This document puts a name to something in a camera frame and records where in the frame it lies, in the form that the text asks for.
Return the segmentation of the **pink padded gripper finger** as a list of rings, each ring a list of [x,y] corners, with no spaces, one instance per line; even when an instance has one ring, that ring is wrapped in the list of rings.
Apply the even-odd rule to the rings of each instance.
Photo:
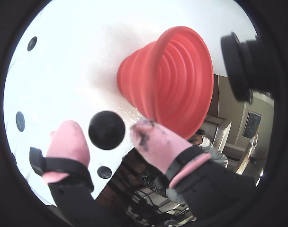
[[[29,162],[48,185],[58,209],[74,226],[106,226],[106,210],[91,195],[94,185],[88,171],[89,148],[77,122],[64,121],[51,133],[46,156],[31,147]]]
[[[256,187],[253,177],[229,170],[227,157],[206,137],[196,135],[188,142],[149,120],[130,131],[135,149],[160,172],[154,180],[157,189],[181,197],[197,218],[231,207]]]

